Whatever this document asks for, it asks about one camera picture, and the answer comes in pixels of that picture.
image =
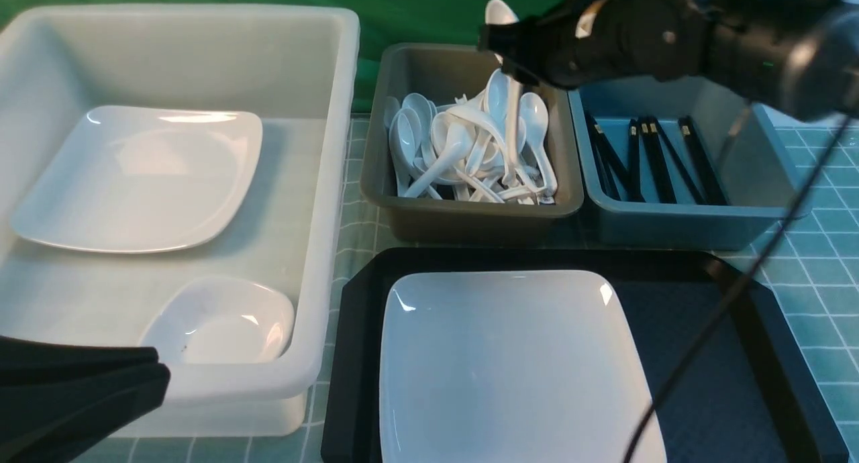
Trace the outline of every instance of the white plate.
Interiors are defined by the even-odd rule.
[[[249,112],[88,112],[12,215],[24,239],[86,252],[167,252],[213,239],[260,158]]]
[[[398,280],[379,391],[385,463],[619,463],[650,402],[617,295],[579,270]],[[633,461],[666,461],[656,418]]]
[[[184,286],[140,340],[160,361],[270,362],[281,355],[295,310],[286,295],[240,278],[207,276]]]

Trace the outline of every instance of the translucent plastic bin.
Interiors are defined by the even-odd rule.
[[[443,105],[466,94],[472,98],[486,86],[498,62],[473,47],[442,44],[400,44],[381,60],[367,133],[361,191],[382,209],[400,240],[429,243],[535,245],[549,233],[556,219],[576,213],[584,201],[579,155],[574,144],[570,103],[564,92],[541,87],[538,93],[549,108],[546,151],[558,192],[553,206],[469,203],[429,198],[397,197],[387,130],[385,97],[402,100],[421,93]]]
[[[163,408],[128,436],[283,435],[321,366],[358,51],[352,11],[282,5],[92,5],[28,11],[0,35],[0,333],[136,345],[198,276],[259,282],[297,304],[285,353],[258,364],[176,364]],[[209,243],[153,255],[71,252],[18,239],[9,216],[90,109],[249,111],[260,162]]]
[[[633,117],[654,115],[675,147],[683,142],[677,120],[691,115],[711,158],[721,152],[727,131],[745,103],[734,93],[700,78],[659,83],[638,77],[585,86],[570,93],[576,139],[589,197],[599,212],[599,240],[610,245],[654,248],[740,250],[781,219],[800,188],[801,177],[779,141],[763,107],[752,108],[746,126],[717,169],[730,206],[691,204],[677,170],[669,171],[679,204],[632,203],[608,197],[599,185],[584,109],[605,130],[627,161],[627,130]],[[679,148],[680,155],[685,154]],[[642,194],[654,200],[646,154],[641,149]],[[687,169],[691,168],[688,158]],[[801,216],[807,215],[809,207]]]

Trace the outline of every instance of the white plastic tub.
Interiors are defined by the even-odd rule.
[[[163,408],[118,435],[283,435],[301,424],[325,342],[358,28],[355,13],[331,8],[100,5],[31,10],[0,34],[0,334],[135,345],[171,295],[207,274],[297,304],[275,362],[172,365]],[[263,119],[254,181],[220,236],[151,255],[15,236],[16,203],[100,105]]]

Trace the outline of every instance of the white square plate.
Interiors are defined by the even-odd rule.
[[[77,123],[11,218],[24,239],[86,252],[168,252],[213,239],[254,178],[249,112],[102,106]]]
[[[620,463],[650,402],[617,295],[580,270],[398,280],[378,394],[385,463]],[[656,418],[633,461],[666,461]]]

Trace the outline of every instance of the chopstick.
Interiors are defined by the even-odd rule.
[[[706,200],[704,200],[701,196],[701,192],[697,190],[695,181],[693,181],[693,177],[689,174],[689,170],[687,170],[687,167],[685,166],[685,164],[683,164],[683,160],[677,153],[677,149],[674,148],[674,144],[671,143],[671,140],[668,139],[668,135],[665,134],[665,130],[662,129],[662,124],[659,124],[659,120],[657,120],[655,117],[651,118],[651,132],[653,131],[654,127],[656,128],[658,136],[662,138],[662,143],[664,143],[665,147],[668,148],[668,154],[671,156],[672,161],[674,161],[674,165],[680,172],[680,177],[683,178],[683,182],[687,186],[687,190],[689,190],[691,196],[693,196],[695,203],[707,204]]]
[[[668,173],[668,165],[665,163],[665,154],[662,153],[662,142],[656,132],[654,118],[643,117],[641,123],[642,136],[644,137],[644,152],[650,163],[650,172],[656,185],[656,194],[660,203],[677,203],[674,187],[671,185],[671,175]]]
[[[629,121],[629,144],[627,145],[629,160],[629,197],[633,202],[644,203],[642,196],[642,176],[641,176],[641,145],[638,141],[638,124],[634,119]]]
[[[709,160],[707,151],[703,147],[703,142],[693,126],[693,118],[687,115],[678,120],[677,124],[680,127],[680,132],[683,134],[683,140],[687,145],[689,156],[693,160],[693,166],[697,173],[699,173],[703,194],[707,198],[707,203],[727,206],[727,197],[725,196],[725,192],[721,190],[721,184],[719,184],[719,179],[715,175],[713,164]]]
[[[588,134],[591,139],[591,150],[593,151],[593,160],[596,164],[596,172],[599,175],[599,187],[602,192],[608,197],[615,200],[620,200],[620,193],[617,192],[617,185],[614,183],[614,176],[611,175],[611,167],[605,161],[601,149],[601,136],[596,130],[597,124],[588,123]]]

